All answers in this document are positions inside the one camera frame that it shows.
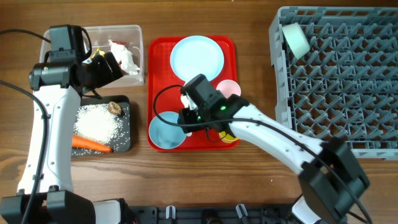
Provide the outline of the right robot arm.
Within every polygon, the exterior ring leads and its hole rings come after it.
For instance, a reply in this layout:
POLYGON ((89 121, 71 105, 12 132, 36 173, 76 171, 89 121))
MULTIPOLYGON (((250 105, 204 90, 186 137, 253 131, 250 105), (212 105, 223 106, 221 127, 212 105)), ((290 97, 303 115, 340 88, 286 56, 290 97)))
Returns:
POLYGON ((203 74, 187 81, 180 92, 190 101, 178 121, 184 132, 212 129, 250 142, 297 175, 302 195, 292 213, 302 223, 342 223, 353 205, 371 222, 359 201, 369 179, 344 140, 323 141, 286 128, 248 100, 224 97, 203 74))

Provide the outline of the green bowl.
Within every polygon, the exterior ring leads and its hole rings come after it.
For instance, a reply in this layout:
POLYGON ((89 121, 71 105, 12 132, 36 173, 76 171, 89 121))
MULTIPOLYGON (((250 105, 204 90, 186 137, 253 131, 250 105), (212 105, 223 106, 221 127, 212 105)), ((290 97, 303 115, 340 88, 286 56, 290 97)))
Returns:
POLYGON ((297 22, 283 26, 282 33, 295 58, 300 59, 310 51, 310 44, 297 22))

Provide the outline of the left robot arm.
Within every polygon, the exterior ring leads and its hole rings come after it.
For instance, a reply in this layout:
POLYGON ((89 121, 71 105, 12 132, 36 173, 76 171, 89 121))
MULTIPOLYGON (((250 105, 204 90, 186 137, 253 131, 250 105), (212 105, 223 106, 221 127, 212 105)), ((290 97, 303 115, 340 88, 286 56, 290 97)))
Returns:
POLYGON ((71 151, 73 125, 82 96, 122 77, 111 52, 96 56, 86 29, 52 26, 51 49, 42 63, 34 65, 31 91, 8 82, 34 101, 34 123, 25 171, 17 194, 1 200, 1 216, 8 223, 95 223, 95 206, 73 191, 71 151))

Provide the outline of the light blue bowl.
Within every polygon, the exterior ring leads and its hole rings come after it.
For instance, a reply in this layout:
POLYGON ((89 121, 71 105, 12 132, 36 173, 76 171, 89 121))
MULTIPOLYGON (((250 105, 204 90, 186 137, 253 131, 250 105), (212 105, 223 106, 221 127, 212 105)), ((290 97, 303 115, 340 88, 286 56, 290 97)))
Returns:
POLYGON ((150 122, 148 132, 152 143, 161 149, 174 149, 187 137, 181 127, 169 125, 157 116, 150 122))

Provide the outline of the red snack wrapper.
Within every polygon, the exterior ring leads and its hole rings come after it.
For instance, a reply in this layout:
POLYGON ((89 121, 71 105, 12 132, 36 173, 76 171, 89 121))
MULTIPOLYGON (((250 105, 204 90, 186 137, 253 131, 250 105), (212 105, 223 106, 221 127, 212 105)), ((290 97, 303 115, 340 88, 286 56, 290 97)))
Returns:
POLYGON ((118 42, 118 41, 111 41, 111 42, 114 43, 114 44, 127 46, 127 43, 125 43, 125 42, 118 42))

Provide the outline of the brown food lump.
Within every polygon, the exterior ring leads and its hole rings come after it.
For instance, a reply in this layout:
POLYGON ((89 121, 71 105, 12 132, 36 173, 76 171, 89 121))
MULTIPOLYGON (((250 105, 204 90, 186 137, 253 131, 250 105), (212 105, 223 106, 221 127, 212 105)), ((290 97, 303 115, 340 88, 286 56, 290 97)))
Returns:
POLYGON ((113 101, 108 103, 108 111, 113 115, 120 115, 123 112, 121 106, 113 101))

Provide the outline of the orange carrot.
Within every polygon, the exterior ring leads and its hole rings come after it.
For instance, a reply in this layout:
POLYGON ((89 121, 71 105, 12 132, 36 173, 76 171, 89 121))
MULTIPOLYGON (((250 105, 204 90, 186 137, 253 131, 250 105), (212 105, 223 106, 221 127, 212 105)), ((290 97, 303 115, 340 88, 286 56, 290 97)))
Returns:
POLYGON ((113 152, 113 149, 109 146, 105 146, 98 142, 94 142, 92 140, 85 139, 85 138, 77 136, 77 135, 74 135, 72 138, 72 147, 79 147, 79 148, 94 150, 94 151, 103 152, 103 153, 113 152))

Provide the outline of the white rice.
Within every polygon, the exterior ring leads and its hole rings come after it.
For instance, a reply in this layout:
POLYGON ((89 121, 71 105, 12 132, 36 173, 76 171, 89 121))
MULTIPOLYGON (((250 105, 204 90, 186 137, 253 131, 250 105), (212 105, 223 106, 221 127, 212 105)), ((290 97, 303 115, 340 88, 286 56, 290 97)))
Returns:
POLYGON ((125 152, 131 146, 127 103, 102 103, 79 107, 73 126, 72 147, 97 154, 125 152))

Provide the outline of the white napkin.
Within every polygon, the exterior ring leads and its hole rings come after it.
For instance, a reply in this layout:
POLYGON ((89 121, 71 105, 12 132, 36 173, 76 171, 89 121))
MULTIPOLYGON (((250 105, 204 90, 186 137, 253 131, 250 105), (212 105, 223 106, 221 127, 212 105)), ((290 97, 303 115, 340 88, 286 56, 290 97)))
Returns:
POLYGON ((140 68, 134 63, 132 52, 124 44, 108 40, 110 52, 114 55, 122 71, 128 75, 138 75, 140 68))

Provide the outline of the yellow snack wrapper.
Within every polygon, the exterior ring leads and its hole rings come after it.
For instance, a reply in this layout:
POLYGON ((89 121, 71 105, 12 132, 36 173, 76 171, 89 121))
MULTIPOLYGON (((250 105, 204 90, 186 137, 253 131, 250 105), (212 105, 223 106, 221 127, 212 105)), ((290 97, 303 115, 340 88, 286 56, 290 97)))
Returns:
POLYGON ((100 56, 104 56, 105 55, 105 51, 101 50, 100 47, 97 47, 97 49, 91 54, 90 59, 93 59, 95 56, 100 55, 100 56))

